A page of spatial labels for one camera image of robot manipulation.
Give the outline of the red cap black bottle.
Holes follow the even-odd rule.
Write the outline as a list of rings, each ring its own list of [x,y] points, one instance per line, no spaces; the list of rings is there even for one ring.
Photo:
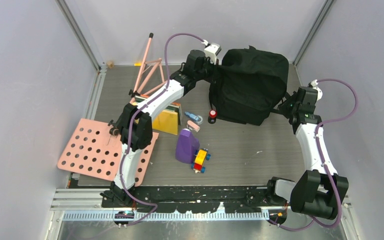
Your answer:
[[[214,124],[217,121],[217,112],[215,110],[210,110],[208,114],[208,119],[207,119],[209,124]]]

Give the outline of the orange book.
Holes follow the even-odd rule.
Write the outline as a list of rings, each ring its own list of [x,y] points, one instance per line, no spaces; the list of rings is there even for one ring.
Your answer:
[[[172,105],[176,108],[176,112],[178,112],[179,115],[182,114],[182,107],[181,107],[181,104],[180,103],[177,103],[177,102],[173,102]]]

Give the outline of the purple stapler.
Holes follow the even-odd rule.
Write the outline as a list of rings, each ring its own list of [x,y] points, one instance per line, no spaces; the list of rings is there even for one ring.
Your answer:
[[[184,164],[192,164],[196,151],[200,148],[199,140],[184,128],[180,131],[175,148],[175,159]]]

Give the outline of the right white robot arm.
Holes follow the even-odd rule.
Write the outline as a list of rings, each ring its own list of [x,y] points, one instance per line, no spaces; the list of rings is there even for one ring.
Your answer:
[[[303,155],[305,171],[294,182],[273,177],[267,182],[265,198],[271,205],[289,203],[291,210],[312,217],[333,220],[349,189],[346,177],[338,175],[327,153],[322,119],[315,115],[321,90],[301,86],[292,95],[286,95],[276,113],[285,116],[292,126]]]

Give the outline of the dark green book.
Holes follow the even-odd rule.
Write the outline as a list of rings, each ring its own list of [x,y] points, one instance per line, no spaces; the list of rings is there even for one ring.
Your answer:
[[[142,94],[142,95],[137,95],[137,96],[135,97],[135,101],[136,101],[137,103],[140,103],[140,102],[143,102],[144,100],[146,100],[148,97],[149,97],[148,95],[144,95],[144,94]],[[167,106],[166,109],[167,109],[167,110],[170,110],[170,111],[174,111],[174,112],[176,112],[176,108],[175,108],[172,104],[170,104],[169,106]],[[179,126],[182,124],[182,118],[183,118],[183,113],[182,113],[181,115],[179,115],[179,113],[178,113],[178,125],[179,125]]]

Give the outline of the aluminium frame rail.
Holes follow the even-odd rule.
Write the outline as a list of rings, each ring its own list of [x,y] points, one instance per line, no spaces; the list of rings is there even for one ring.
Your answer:
[[[58,189],[55,192],[47,240],[358,240],[360,234],[345,203],[341,223],[324,228],[288,211],[285,225],[270,218],[282,206],[228,211],[222,201],[203,199],[170,203],[170,210],[147,214],[133,207],[103,207],[100,188]]]

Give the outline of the yellow book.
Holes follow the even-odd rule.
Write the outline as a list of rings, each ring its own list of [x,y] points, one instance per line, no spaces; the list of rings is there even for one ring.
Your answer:
[[[163,110],[152,122],[153,130],[177,135],[179,126],[179,114],[172,110]]]

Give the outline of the pink perforated stand board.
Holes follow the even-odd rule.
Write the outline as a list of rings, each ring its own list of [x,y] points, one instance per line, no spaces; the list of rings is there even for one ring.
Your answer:
[[[138,187],[144,180],[152,155],[157,132],[152,133],[151,144],[145,149],[130,151],[122,165],[120,163],[126,147],[121,136],[110,134],[111,127],[105,122],[82,118],[63,150],[57,167],[61,170],[78,173],[107,181],[114,181],[121,187]]]

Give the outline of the colourful toy block car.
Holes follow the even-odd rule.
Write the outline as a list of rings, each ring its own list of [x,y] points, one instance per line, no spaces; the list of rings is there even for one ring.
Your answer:
[[[190,168],[194,170],[195,173],[204,173],[206,168],[204,167],[205,161],[208,161],[211,158],[209,150],[207,148],[201,148],[195,151],[194,159],[190,165]]]

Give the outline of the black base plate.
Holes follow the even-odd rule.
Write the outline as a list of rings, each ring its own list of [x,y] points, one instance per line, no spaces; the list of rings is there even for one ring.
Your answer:
[[[129,208],[148,213],[214,213],[222,207],[229,214],[256,213],[260,207],[284,207],[286,200],[269,193],[266,186],[139,186],[127,195],[113,185],[100,193],[103,208]]]

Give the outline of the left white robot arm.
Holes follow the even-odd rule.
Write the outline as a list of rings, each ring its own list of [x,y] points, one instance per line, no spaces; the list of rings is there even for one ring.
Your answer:
[[[173,72],[169,80],[146,100],[124,106],[117,121],[110,121],[112,135],[120,136],[121,159],[114,184],[119,187],[114,200],[121,207],[133,202],[130,189],[135,185],[135,174],[142,151],[153,139],[152,123],[172,102],[190,92],[198,81],[210,78],[218,64],[217,54],[204,50],[191,50],[186,61]]]

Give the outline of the black backpack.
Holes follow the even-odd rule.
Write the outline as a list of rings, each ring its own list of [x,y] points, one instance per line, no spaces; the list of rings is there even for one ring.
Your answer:
[[[216,119],[260,126],[287,92],[289,60],[253,46],[226,52],[209,87]]]

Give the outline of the blue correction tape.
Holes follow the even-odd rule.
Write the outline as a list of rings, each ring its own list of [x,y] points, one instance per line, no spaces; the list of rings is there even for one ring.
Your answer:
[[[193,122],[195,122],[197,125],[201,125],[203,123],[203,117],[200,115],[196,115],[194,113],[185,111],[184,114]]]

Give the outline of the pink eraser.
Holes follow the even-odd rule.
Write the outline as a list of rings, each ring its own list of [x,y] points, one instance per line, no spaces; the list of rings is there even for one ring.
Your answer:
[[[196,124],[195,122],[193,122],[192,120],[188,120],[187,123],[186,123],[186,127],[190,130],[190,131],[194,131],[196,133],[198,133],[200,131],[200,126],[198,124]]]

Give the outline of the pink tripod stand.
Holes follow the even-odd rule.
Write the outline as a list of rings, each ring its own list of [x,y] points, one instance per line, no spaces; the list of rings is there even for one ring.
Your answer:
[[[139,72],[134,83],[133,89],[128,93],[130,100],[129,104],[135,106],[139,102],[136,102],[135,97],[139,95],[147,95],[150,98],[151,94],[155,93],[159,88],[161,88],[165,83],[166,79],[163,71],[163,59],[158,58],[155,60],[147,60],[150,46],[153,40],[154,34],[151,32],[148,36],[148,41],[144,51],[143,58],[140,63],[136,63],[135,66],[139,67]],[[154,73],[159,70],[161,83],[153,87],[152,89],[146,90],[148,82],[153,77]]]

